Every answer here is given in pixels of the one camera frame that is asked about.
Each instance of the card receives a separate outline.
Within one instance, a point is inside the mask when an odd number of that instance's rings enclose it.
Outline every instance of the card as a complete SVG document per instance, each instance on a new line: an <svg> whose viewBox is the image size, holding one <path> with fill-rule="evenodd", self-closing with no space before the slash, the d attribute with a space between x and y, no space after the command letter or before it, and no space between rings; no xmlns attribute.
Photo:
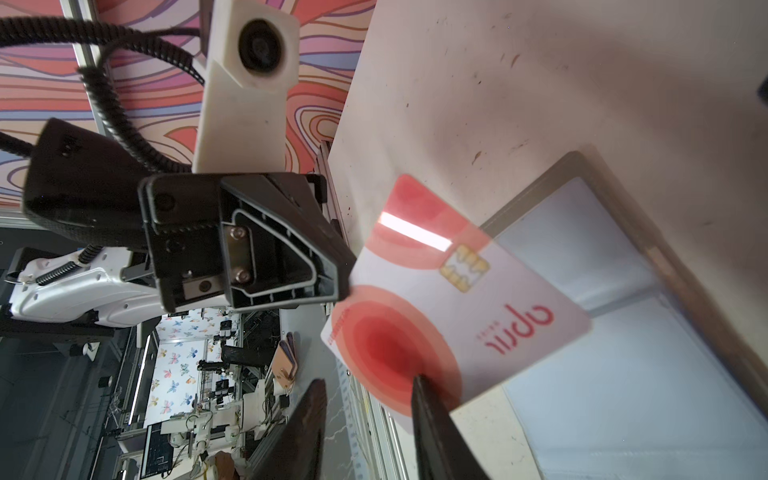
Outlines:
<svg viewBox="0 0 768 480"><path fill-rule="evenodd" d="M453 410L591 327L581 308L408 175L349 279L352 292L321 338L406 416L418 374Z"/></svg>

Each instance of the gray floor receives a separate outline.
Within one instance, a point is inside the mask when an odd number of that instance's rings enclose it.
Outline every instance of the gray floor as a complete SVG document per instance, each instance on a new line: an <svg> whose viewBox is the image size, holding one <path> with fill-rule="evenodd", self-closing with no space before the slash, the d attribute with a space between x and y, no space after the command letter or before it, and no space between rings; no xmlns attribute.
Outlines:
<svg viewBox="0 0 768 480"><path fill-rule="evenodd" d="M280 328L283 334L293 332L299 363L296 383L290 395L290 407L286 413L293 413L293 408L314 379L325 379L328 409L321 478L342 480L354 478L355 474L342 388L339 384L338 364L336 357L320 340L320 330L325 322L325 309L322 305L300 306L294 310L280 311Z"/></svg>

